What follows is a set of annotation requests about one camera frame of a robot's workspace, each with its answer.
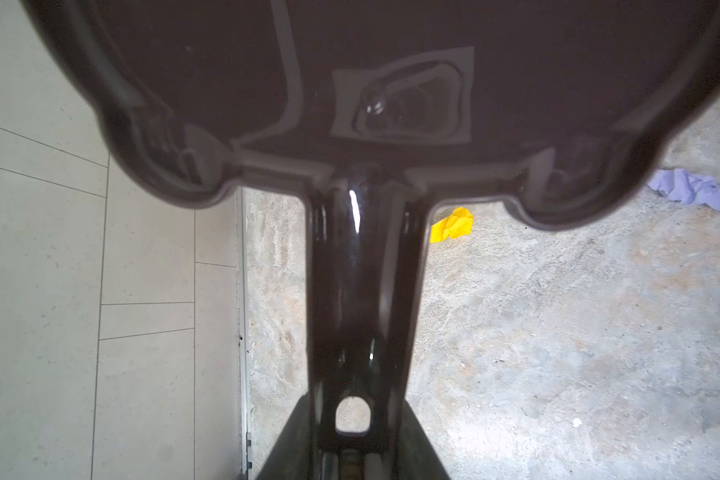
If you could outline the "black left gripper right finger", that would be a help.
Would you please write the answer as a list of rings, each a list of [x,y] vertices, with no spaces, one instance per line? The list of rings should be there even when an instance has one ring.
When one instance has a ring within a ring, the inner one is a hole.
[[[397,448],[396,469],[398,479],[450,479],[407,401],[403,402]]]

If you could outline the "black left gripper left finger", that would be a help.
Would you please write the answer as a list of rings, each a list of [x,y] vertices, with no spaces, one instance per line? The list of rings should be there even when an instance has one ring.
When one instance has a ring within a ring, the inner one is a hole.
[[[310,479],[311,420],[309,396],[296,403],[257,480]]]

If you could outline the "brown dustpan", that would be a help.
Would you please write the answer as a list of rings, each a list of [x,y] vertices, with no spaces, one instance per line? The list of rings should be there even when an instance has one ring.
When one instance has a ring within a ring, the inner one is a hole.
[[[610,214],[720,92],[720,1],[27,1],[121,168],[306,210],[310,479],[398,479],[433,210]]]

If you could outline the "yellow paper scrap left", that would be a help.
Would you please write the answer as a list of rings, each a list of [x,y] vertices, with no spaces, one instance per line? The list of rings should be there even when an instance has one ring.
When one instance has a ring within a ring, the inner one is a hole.
[[[429,243],[440,243],[470,235],[474,226],[474,215],[464,207],[455,208],[444,219],[434,223],[430,230]]]

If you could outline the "white purple paper scrap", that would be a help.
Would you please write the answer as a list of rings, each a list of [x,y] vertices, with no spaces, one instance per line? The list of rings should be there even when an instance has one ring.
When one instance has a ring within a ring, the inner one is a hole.
[[[657,170],[646,182],[668,200],[687,206],[707,206],[720,212],[720,184],[709,176],[685,169]]]

